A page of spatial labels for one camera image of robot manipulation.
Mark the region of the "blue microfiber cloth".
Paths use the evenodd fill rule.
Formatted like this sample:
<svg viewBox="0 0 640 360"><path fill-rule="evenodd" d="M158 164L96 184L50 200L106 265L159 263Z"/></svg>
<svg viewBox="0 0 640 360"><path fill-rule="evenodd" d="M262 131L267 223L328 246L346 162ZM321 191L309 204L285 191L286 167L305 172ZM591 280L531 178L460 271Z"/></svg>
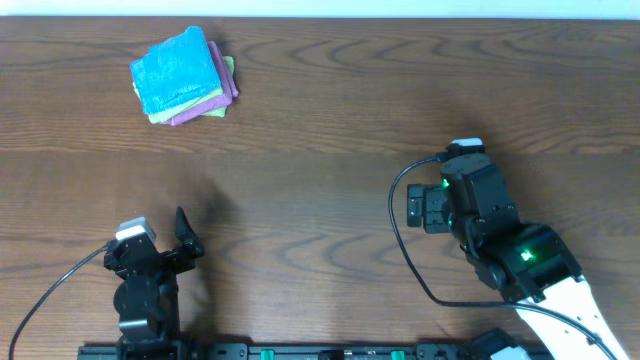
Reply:
<svg viewBox="0 0 640 360"><path fill-rule="evenodd" d="M130 70L145 114L164 112L221 85L204 32L197 26L152 46Z"/></svg>

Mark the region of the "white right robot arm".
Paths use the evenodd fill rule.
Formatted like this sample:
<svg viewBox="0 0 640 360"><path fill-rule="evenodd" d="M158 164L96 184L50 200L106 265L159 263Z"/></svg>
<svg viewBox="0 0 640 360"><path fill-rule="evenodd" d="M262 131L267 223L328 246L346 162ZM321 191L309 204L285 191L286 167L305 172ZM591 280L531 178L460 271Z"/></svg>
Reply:
<svg viewBox="0 0 640 360"><path fill-rule="evenodd" d="M499 292L556 359L624 359L577 259L559 234L519 219L501 180L407 188L407 223L450 233L479 280Z"/></svg>

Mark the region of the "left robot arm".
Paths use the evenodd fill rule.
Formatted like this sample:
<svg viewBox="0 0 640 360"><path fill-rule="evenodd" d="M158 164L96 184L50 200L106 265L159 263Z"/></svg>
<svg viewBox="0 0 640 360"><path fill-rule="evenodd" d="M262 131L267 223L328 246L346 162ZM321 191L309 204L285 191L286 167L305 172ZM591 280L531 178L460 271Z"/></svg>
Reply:
<svg viewBox="0 0 640 360"><path fill-rule="evenodd" d="M154 230L139 217L120 224L107 246L104 267L122 279L113 304L129 352L167 349L184 340L177 276L194 269L205 249L181 207L176 208L174 236L179 246L158 251Z"/></svg>

